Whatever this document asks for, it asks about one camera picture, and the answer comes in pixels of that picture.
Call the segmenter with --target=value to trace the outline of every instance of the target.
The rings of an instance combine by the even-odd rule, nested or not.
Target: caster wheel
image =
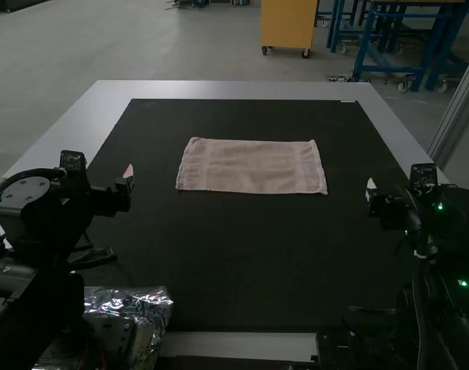
[[[444,94],[448,90],[448,81],[444,79],[441,81],[440,88],[437,90],[440,94]]]
[[[409,83],[407,81],[401,82],[398,84],[397,89],[401,94],[406,93],[409,89]]]
[[[342,54],[343,56],[345,56],[347,54],[347,45],[340,44],[339,54]]]

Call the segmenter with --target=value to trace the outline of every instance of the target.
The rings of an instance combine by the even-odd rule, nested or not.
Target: pink towel
[[[179,166],[176,189],[328,194],[314,140],[288,143],[193,137]]]

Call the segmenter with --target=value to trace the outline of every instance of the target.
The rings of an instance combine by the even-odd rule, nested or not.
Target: crumpled foil
[[[173,300],[166,287],[120,289],[85,287],[84,306],[84,318],[116,316],[133,320],[136,324],[136,336],[129,352],[128,368],[153,369],[173,310]],[[49,370],[53,367],[34,367],[34,369],[42,368]]]

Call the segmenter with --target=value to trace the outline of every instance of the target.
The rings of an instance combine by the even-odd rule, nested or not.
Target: concrete floor
[[[330,54],[327,29],[315,29],[310,60],[300,51],[263,57],[260,8],[165,11],[165,2],[52,0],[0,13],[0,176],[99,79],[326,81],[352,72],[357,48]],[[469,19],[455,48],[469,56]],[[426,146],[453,90],[400,94],[384,81],[372,78]]]

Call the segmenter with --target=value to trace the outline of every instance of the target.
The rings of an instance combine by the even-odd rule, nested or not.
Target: black table mat
[[[177,191],[192,136],[315,139],[329,195]],[[167,286],[169,330],[314,331],[338,325],[350,304],[393,307],[409,277],[409,253],[394,256],[399,233],[368,218],[364,199],[369,177],[407,178],[358,103],[134,99],[89,179],[112,184],[129,163],[132,209],[89,230],[119,262],[86,271],[85,282]]]

